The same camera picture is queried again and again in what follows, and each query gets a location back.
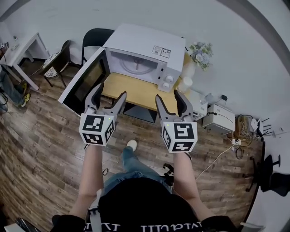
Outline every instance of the microwave oven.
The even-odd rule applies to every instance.
[[[59,98],[59,102],[81,115],[85,99],[110,73],[119,73],[156,84],[170,92],[179,78],[185,39],[163,31],[121,24],[83,65]]]

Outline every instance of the wooden floor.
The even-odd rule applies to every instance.
[[[41,62],[25,61],[23,69],[32,74]],[[76,68],[64,71],[68,84]],[[54,214],[68,213],[77,198],[84,144],[78,133],[79,118],[62,106],[57,99],[64,90],[59,78],[51,88],[43,77],[34,76],[40,89],[31,90],[26,107],[9,103],[9,112],[0,116],[0,202],[11,220],[22,217],[41,231],[52,228]],[[105,179],[122,172],[120,154],[130,139],[138,141],[139,159],[163,174],[163,164],[172,163],[173,155],[160,136],[160,125],[146,123],[120,115],[110,143],[103,149],[103,168],[109,168]],[[198,175],[214,159],[231,146],[225,136],[215,135],[198,125],[198,143],[191,153],[195,174]],[[205,172],[197,185],[202,201],[218,215],[229,216],[235,225],[242,222],[250,207],[254,189],[247,193],[252,173],[250,156],[261,159],[261,143],[253,142],[238,160],[232,151],[221,155]]]

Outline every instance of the wooden table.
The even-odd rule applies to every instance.
[[[19,38],[17,40],[17,42],[19,43],[18,47],[15,50],[11,50],[11,47],[7,49],[6,53],[5,53],[5,58],[6,61],[4,59],[4,57],[2,57],[2,59],[0,60],[0,64],[2,64],[5,68],[7,65],[7,71],[18,81],[21,81],[18,76],[15,75],[15,73],[9,68],[9,67],[14,67],[16,69],[16,71],[19,72],[19,74],[28,82],[29,85],[31,85],[35,90],[38,90],[39,87],[26,75],[25,72],[23,72],[23,70],[21,69],[21,67],[18,65],[18,63],[20,62],[20,60],[23,58],[24,54],[26,54],[28,56],[28,58],[30,59],[31,62],[33,62],[33,58],[30,54],[30,52],[28,51],[28,48],[31,46],[31,44],[37,41],[38,45],[40,47],[40,49],[42,50],[42,52],[44,53],[44,55],[46,56],[46,58],[49,57],[49,53],[46,51],[46,48],[44,46],[44,44],[42,43],[38,32],[34,32],[32,34],[28,34],[22,38]]]
[[[185,54],[184,63],[189,62],[190,59],[191,58]],[[168,111],[170,113],[177,113],[177,103],[173,91],[179,81],[180,79],[176,82],[172,90],[166,93],[158,90],[158,86],[155,84],[113,72],[105,81],[102,95],[117,99],[122,92],[127,91],[126,102],[157,111],[155,96],[159,94]],[[185,93],[185,96],[189,97],[189,91]]]

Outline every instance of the white sneaker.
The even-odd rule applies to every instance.
[[[127,147],[131,147],[133,149],[133,151],[135,151],[136,148],[137,148],[137,142],[136,142],[136,140],[130,140],[127,143]]]

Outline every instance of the strap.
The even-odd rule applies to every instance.
[[[91,226],[93,232],[102,232],[102,223],[101,223],[101,216],[99,212],[99,200],[102,194],[102,189],[97,191],[97,198],[93,201],[90,208],[88,209]]]

